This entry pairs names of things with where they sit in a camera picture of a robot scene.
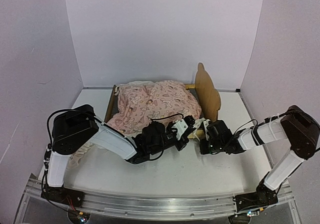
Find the small wooden bed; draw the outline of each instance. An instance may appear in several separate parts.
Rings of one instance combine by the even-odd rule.
[[[215,89],[209,74],[206,72],[202,63],[198,64],[198,69],[195,76],[195,84],[185,84],[185,88],[195,96],[202,108],[202,117],[215,121],[218,119],[218,111],[221,107],[221,99],[219,92]],[[105,122],[108,122],[112,116],[118,112],[118,97],[115,95],[116,85],[113,87],[112,95],[108,104],[108,108],[105,115]],[[204,136],[204,131],[198,129],[196,135],[198,137]]]

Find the pink blanket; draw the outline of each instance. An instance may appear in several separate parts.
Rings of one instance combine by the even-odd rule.
[[[118,109],[108,125],[125,134],[142,131],[152,119],[167,117],[176,113],[192,115],[198,119],[201,114],[195,97],[177,81],[161,81],[154,85],[121,85],[118,92]],[[181,116],[160,120],[165,126]]]

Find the black cable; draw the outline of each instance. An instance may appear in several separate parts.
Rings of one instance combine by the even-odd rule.
[[[283,184],[285,181],[286,181],[286,180],[284,180],[284,181],[280,184],[279,189],[278,189],[278,191],[276,192],[275,196],[278,195],[278,193],[279,193],[279,191],[280,191],[280,189],[281,189],[281,187],[282,187],[282,184]]]
[[[234,216],[232,217],[231,221],[229,221],[229,223],[232,223],[234,221],[235,217],[236,217],[236,214],[234,214]]]
[[[240,127],[238,127],[238,128],[236,129],[236,131],[233,133],[233,135],[232,135],[231,139],[229,140],[229,142],[222,148],[222,151],[224,151],[224,149],[227,148],[227,147],[229,146],[229,144],[234,140],[237,131],[238,131],[240,128],[242,128],[243,126],[247,125],[248,123],[250,123],[250,122],[252,122],[252,121],[255,121],[255,126],[258,125],[257,119],[251,119],[250,121],[246,122],[245,124],[242,124],[242,125],[241,125]]]
[[[176,114],[173,114],[171,116],[164,117],[164,118],[150,118],[150,120],[151,121],[163,120],[163,119],[167,119],[167,118],[172,118],[172,117],[177,116],[177,115],[181,115],[182,118],[184,118],[184,115],[182,113],[176,113]]]

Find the gray wall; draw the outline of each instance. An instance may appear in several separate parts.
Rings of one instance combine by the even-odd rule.
[[[220,89],[240,88],[262,0],[66,0],[85,86],[194,81],[197,64]]]
[[[0,0],[0,223],[42,167],[48,115],[82,89],[65,0]]]
[[[263,0],[241,92],[260,121],[298,105],[320,121],[320,0]],[[288,142],[271,144],[278,161]],[[320,155],[290,178],[305,224],[320,223]]]

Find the wooden headboard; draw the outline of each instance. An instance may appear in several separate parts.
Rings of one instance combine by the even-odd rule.
[[[205,118],[211,121],[218,119],[218,111],[221,107],[219,92],[215,89],[209,74],[202,63],[198,64],[195,76],[195,91]]]

